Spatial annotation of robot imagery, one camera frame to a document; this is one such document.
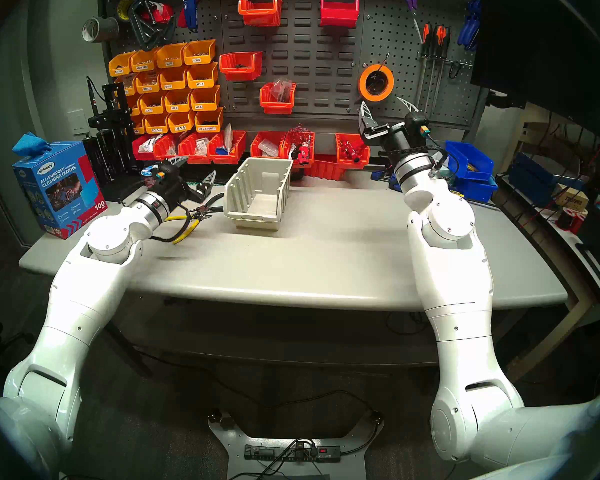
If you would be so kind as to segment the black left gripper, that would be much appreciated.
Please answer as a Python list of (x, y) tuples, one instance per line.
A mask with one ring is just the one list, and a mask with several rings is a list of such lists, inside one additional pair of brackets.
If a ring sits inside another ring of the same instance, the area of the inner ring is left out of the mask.
[(208, 199), (216, 181), (216, 171), (212, 170), (195, 187), (189, 187), (180, 176), (179, 167), (188, 163), (189, 156), (174, 156), (167, 159), (167, 163), (178, 168), (157, 169), (157, 194), (169, 206), (176, 206), (184, 201), (191, 200), (202, 204)]

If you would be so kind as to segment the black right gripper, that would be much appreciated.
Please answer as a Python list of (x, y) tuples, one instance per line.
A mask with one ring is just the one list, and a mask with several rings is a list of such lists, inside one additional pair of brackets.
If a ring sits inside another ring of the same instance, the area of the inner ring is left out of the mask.
[[(395, 95), (410, 113), (421, 113), (417, 105)], [(424, 125), (423, 117), (405, 117), (394, 125), (380, 124), (373, 119), (371, 110), (365, 100), (361, 101), (358, 112), (358, 129), (363, 142), (381, 148), (380, 154), (385, 156), (405, 156), (424, 151), (424, 136), (420, 128)]]

